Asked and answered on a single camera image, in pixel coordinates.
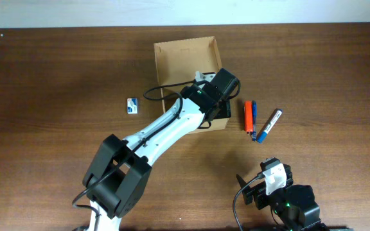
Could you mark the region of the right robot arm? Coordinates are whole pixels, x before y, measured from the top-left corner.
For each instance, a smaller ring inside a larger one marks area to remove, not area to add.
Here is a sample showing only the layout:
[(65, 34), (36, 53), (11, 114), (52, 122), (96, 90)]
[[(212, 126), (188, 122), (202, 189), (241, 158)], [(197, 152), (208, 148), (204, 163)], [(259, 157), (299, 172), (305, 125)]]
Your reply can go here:
[(246, 182), (236, 176), (240, 190), (233, 199), (233, 214), (240, 230), (243, 229), (236, 213), (236, 201), (243, 196), (244, 203), (254, 203), (261, 210), (270, 209), (271, 216), (281, 221), (274, 225), (254, 227), (254, 231), (330, 231), (349, 230), (348, 227), (329, 227), (320, 219), (320, 207), (309, 185), (295, 185), (291, 167), (279, 160), (261, 163), (261, 172)]

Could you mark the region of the orange highlighter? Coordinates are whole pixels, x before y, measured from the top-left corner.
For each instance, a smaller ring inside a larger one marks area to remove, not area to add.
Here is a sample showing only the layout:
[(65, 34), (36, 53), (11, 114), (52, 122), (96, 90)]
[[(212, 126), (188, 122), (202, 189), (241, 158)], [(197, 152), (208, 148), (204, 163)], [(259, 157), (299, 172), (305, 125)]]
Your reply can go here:
[(245, 132), (253, 133), (254, 124), (253, 124), (253, 109), (252, 109), (251, 101), (246, 101), (244, 103), (244, 115), (245, 115)]

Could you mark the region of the brown cardboard box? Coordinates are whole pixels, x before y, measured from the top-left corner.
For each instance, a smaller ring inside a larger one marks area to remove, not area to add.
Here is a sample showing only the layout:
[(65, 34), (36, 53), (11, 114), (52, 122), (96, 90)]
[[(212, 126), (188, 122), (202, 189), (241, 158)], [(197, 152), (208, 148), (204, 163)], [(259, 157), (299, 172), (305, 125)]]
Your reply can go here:
[(217, 73), (222, 68), (216, 38), (201, 37), (154, 44), (157, 80), (168, 85), (161, 96), (178, 93), (190, 86), (195, 72)]

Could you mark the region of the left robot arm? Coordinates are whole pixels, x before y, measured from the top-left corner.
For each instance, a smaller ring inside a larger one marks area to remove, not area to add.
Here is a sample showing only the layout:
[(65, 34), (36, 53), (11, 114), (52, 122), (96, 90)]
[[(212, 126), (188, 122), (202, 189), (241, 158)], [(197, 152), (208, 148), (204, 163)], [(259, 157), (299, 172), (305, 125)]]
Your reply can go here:
[(72, 201), (74, 208), (91, 211), (89, 224), (80, 230), (118, 230), (122, 217), (142, 197), (156, 160), (186, 134), (229, 118), (230, 100), (241, 89), (239, 79), (224, 68), (215, 74), (197, 73), (181, 85), (180, 92), (161, 97), (175, 102), (146, 128), (102, 141), (83, 177), (85, 190)]

